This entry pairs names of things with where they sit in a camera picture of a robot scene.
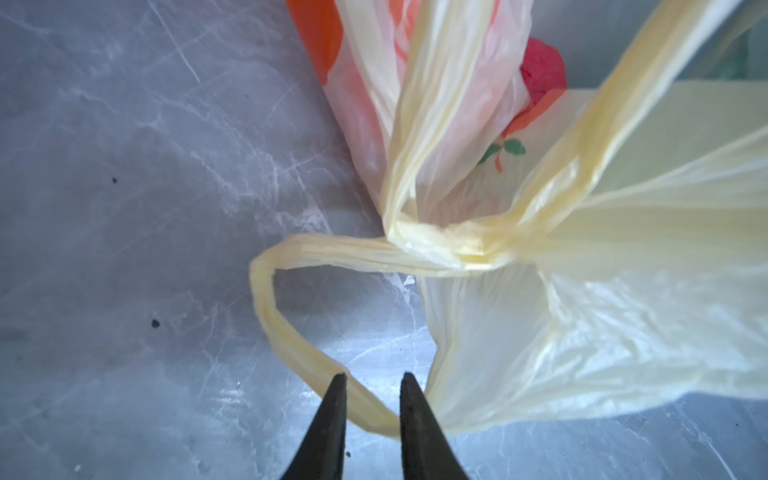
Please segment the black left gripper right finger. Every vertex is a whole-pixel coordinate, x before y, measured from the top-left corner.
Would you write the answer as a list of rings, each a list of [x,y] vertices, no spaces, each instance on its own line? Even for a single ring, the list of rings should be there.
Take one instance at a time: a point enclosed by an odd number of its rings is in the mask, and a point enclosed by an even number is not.
[[[406,480],[469,479],[410,372],[400,387],[400,440]]]

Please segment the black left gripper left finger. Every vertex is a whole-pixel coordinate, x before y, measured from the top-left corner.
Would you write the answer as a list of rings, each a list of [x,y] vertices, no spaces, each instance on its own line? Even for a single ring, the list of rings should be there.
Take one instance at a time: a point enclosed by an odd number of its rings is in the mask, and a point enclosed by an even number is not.
[[[282,480],[341,480],[347,424],[347,376],[336,374]]]

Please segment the yellow knotted plastic bag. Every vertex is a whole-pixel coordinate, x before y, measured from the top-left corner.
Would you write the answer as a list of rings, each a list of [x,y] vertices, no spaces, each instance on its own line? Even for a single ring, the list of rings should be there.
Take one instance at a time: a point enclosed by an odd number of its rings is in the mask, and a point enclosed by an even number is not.
[[[290,1],[384,233],[250,265],[281,360],[344,366],[279,312],[279,270],[416,277],[443,429],[767,396],[767,85],[714,80],[763,1],[664,1],[596,90],[520,73],[529,1]]]

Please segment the red ball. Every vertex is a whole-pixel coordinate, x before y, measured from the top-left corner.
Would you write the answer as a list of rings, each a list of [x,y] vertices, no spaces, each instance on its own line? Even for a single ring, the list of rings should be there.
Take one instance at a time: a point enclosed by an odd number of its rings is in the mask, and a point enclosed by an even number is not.
[[[528,40],[520,73],[531,105],[550,91],[567,89],[566,67],[560,52],[534,37]]]

